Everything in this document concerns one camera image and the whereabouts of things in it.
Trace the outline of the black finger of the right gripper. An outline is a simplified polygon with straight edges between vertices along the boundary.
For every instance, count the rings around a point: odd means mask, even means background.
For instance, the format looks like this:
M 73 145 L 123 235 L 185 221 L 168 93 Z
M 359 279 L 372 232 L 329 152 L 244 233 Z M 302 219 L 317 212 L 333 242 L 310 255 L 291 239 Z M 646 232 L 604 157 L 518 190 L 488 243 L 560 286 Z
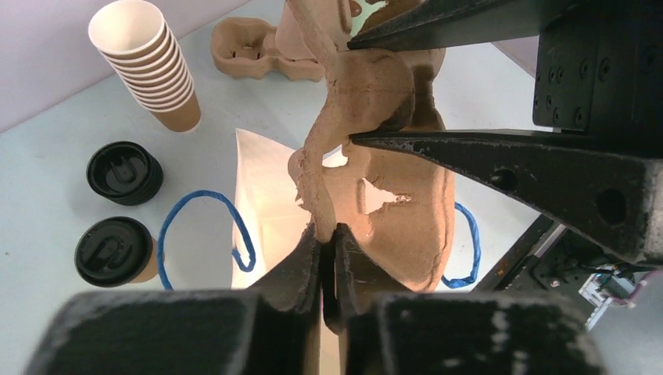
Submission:
M 347 47 L 402 52 L 531 37 L 573 7 L 566 0 L 429 0 L 360 32 Z

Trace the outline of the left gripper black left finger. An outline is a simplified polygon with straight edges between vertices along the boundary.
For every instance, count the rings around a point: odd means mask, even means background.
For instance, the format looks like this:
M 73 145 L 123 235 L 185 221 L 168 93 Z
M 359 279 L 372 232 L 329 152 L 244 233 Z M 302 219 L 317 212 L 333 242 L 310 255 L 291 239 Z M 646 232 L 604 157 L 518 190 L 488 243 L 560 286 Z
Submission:
M 316 374 L 321 245 L 298 245 L 246 289 L 74 296 L 28 374 Z

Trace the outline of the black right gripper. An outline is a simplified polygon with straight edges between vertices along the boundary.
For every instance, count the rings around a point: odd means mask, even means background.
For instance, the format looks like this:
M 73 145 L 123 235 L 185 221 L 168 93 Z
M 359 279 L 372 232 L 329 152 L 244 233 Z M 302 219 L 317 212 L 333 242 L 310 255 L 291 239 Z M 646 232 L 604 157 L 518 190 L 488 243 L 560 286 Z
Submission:
M 532 130 L 354 134 L 507 195 L 621 260 L 662 264 L 662 3 L 574 1 L 539 36 Z

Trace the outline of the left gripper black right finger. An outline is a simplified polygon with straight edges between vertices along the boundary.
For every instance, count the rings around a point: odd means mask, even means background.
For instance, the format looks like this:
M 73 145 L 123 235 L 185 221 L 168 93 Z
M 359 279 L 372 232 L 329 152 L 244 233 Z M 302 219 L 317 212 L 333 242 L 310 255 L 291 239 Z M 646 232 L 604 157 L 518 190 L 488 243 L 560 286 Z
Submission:
M 339 224 L 324 318 L 343 374 L 604 374 L 584 320 L 549 293 L 413 293 L 396 280 L 359 290 L 379 267 Z

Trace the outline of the paper takeout bag blue handles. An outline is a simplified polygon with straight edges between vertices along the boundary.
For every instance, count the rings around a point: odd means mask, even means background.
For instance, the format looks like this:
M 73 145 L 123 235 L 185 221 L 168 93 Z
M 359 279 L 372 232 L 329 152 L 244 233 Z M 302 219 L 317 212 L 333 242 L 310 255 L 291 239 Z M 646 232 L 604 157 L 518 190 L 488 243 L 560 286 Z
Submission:
M 286 245 L 294 245 L 296 234 L 301 234 L 309 220 L 308 212 L 298 207 L 295 202 L 296 189 L 290 177 L 287 177 L 285 163 L 294 150 L 277 143 L 270 138 L 248 130 L 236 129 L 238 163 L 234 209 L 241 217 L 251 244 L 250 252 L 243 240 L 242 232 L 235 221 L 232 229 L 233 252 L 239 252 L 239 261 L 235 260 L 232 271 L 233 288 L 247 288 L 267 271 L 272 270 L 277 261 L 282 261 L 292 251 Z M 395 205 L 409 203 L 410 193 L 396 193 L 393 188 L 378 187 L 367 178 L 359 180 L 359 210 L 361 215 Z M 468 277 L 445 279 L 441 283 L 456 289 L 473 284 L 478 276 L 481 262 L 481 248 L 478 225 L 473 215 L 460 203 L 455 209 L 467 219 L 471 233 L 474 258 Z M 241 270 L 245 264 L 242 257 L 254 254 L 256 262 L 252 270 Z M 321 355 L 319 370 L 316 374 L 338 374 L 340 369 L 339 343 L 328 328 L 321 326 Z

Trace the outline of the separated brown pulp cup carrier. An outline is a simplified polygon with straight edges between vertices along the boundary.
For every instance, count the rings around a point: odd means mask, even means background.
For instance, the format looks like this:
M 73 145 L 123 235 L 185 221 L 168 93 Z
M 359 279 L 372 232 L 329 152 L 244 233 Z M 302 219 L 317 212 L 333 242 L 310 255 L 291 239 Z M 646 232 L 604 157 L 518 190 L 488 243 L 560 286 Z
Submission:
M 342 50 L 315 1 L 290 1 L 305 46 L 324 67 L 327 98 L 303 147 L 288 162 L 316 239 L 339 223 L 364 252 L 412 291 L 434 290 L 453 245 L 454 176 L 405 153 L 355 145 L 352 134 L 443 130 L 432 84 L 442 48 Z

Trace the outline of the single brown paper cup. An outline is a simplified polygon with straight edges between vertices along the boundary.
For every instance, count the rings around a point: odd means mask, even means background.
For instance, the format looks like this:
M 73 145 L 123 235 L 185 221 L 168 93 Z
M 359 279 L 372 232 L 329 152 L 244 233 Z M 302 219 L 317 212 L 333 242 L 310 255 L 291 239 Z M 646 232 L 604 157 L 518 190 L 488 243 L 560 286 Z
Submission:
M 158 276 L 158 259 L 157 259 L 157 246 L 158 241 L 152 237 L 150 242 L 146 245 L 143 259 L 139 265 L 138 270 L 129 281 L 130 284 L 141 284 Z

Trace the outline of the black cup lid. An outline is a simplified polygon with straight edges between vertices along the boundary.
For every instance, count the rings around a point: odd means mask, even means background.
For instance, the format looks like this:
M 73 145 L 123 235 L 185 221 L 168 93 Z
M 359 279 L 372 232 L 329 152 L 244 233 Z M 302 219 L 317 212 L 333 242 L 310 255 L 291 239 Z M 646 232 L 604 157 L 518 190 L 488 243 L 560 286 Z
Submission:
M 149 229 L 133 218 L 115 216 L 101 220 L 79 240 L 74 253 L 75 269 L 84 281 L 96 287 L 129 284 L 151 238 Z

